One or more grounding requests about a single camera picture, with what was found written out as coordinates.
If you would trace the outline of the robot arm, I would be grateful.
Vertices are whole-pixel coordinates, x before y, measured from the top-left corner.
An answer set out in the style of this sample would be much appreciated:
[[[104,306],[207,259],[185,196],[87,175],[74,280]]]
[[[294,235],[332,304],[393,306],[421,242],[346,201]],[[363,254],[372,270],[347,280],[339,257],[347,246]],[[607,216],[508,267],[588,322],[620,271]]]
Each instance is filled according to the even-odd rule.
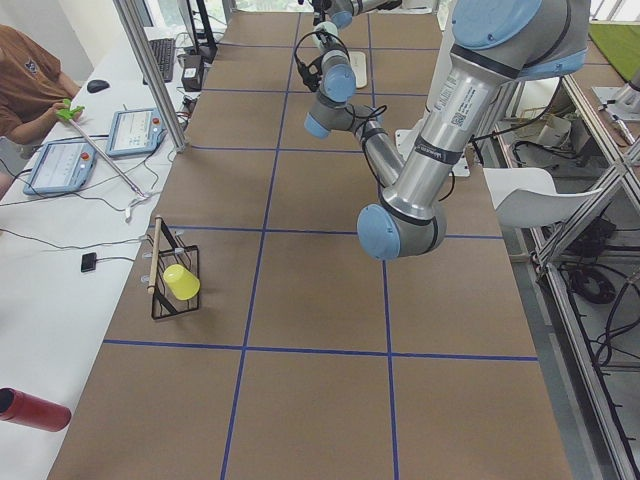
[[[394,1],[316,1],[314,37],[321,54],[313,73],[298,71],[315,102],[304,126],[325,138],[354,135],[380,185],[379,201],[362,209],[357,233],[378,260],[417,256],[437,248],[446,232],[438,195],[496,91],[505,83],[561,77],[579,70],[587,52],[587,1],[460,1],[452,13],[452,61],[448,76],[402,156],[379,121],[378,111],[350,103],[356,78],[338,36],[353,17],[392,9]]]
[[[331,21],[338,29],[349,26],[352,19],[373,10],[393,10],[402,5],[402,0],[312,0],[314,24]]]

